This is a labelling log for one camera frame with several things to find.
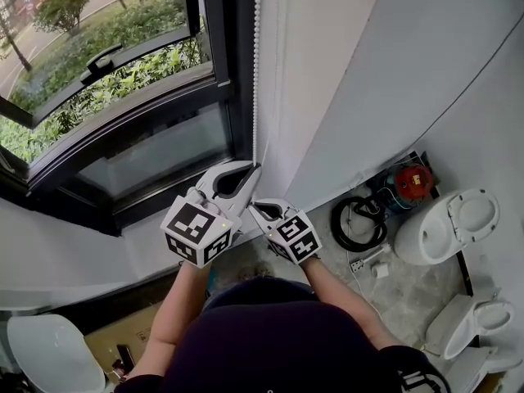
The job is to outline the dark slim phone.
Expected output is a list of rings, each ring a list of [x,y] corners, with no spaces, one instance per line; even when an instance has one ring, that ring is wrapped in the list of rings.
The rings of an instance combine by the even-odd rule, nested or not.
[[[130,373],[134,369],[135,363],[134,363],[129,347],[127,345],[118,344],[116,348],[120,355],[120,360],[123,364],[124,372]]]

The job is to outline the white egg-shaped toilet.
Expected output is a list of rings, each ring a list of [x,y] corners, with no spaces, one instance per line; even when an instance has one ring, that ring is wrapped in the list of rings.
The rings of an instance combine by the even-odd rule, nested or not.
[[[439,264],[491,235],[499,217],[499,203],[491,192],[481,188],[450,192],[402,223],[394,252],[408,264]]]

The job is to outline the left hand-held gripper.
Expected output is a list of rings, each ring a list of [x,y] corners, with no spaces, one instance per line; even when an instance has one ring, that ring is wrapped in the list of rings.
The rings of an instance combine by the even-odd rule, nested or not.
[[[249,160],[209,168],[186,196],[176,197],[162,221],[160,229],[169,251],[198,268],[206,267],[224,253],[241,228],[239,216],[261,173],[261,165]]]

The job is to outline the black framed window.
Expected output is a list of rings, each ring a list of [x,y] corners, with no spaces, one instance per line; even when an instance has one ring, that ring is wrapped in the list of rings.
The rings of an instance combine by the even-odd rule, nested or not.
[[[0,0],[0,211],[111,236],[252,160],[254,0]],[[80,83],[121,43],[112,72]]]

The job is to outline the person's left forearm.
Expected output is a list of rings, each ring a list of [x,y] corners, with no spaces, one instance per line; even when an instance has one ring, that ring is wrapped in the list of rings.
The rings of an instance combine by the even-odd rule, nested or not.
[[[182,264],[156,313],[144,353],[130,377],[165,375],[177,344],[204,306],[209,276],[210,266],[199,269],[187,261]]]

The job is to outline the red and blue vacuum cleaner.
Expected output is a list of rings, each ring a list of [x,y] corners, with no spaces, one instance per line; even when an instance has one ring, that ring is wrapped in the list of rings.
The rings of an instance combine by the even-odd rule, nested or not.
[[[392,165],[368,180],[372,194],[385,208],[402,214],[416,208],[434,187],[431,171],[413,162]]]

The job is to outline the large cardboard box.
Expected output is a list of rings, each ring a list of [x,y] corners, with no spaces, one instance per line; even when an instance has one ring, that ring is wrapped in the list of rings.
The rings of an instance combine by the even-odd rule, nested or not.
[[[131,359],[137,363],[145,350],[152,322],[160,306],[161,302],[141,309],[84,337],[93,357],[112,383],[119,382],[113,364],[117,360],[124,362],[117,346],[126,346]]]

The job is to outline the person's right forearm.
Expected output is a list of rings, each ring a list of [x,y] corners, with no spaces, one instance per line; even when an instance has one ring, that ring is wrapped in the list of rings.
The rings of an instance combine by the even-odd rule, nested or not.
[[[404,345],[389,331],[377,311],[332,274],[320,259],[309,257],[300,266],[317,297],[324,303],[344,310],[378,350]]]

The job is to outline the person's dark shirt torso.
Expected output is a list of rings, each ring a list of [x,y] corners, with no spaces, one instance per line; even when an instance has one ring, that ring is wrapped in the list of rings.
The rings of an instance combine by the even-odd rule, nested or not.
[[[165,375],[115,393],[451,393],[420,350],[378,350],[342,309],[278,279],[243,282],[242,302],[204,310]]]

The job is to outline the person's shoe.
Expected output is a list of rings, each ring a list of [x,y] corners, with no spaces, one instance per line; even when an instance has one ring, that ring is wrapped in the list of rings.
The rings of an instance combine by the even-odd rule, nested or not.
[[[237,273],[238,281],[249,281],[253,278],[271,278],[274,276],[273,267],[268,262],[258,262],[243,267]]]

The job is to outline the white floor toilet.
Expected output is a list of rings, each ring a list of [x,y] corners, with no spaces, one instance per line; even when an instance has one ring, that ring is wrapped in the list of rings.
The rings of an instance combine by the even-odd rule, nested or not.
[[[469,346],[451,359],[445,377],[452,393],[473,393],[487,374],[505,373],[522,362],[510,349]]]
[[[516,310],[506,300],[458,294],[433,319],[426,331],[426,349],[442,359],[458,356],[475,337],[506,329]]]

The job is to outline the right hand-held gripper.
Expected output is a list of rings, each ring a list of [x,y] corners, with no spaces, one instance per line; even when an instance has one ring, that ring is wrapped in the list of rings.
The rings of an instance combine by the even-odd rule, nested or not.
[[[263,198],[250,203],[247,209],[265,233],[269,246],[282,258],[301,264],[320,250],[318,234],[303,210],[279,222],[289,210],[295,209],[288,201]]]

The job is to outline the person's jeans leg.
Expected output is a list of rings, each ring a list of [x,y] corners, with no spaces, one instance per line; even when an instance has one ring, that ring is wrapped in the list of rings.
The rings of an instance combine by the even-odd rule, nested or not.
[[[239,305],[242,302],[242,292],[243,285],[238,283],[210,294],[205,301],[203,310],[228,305]]]

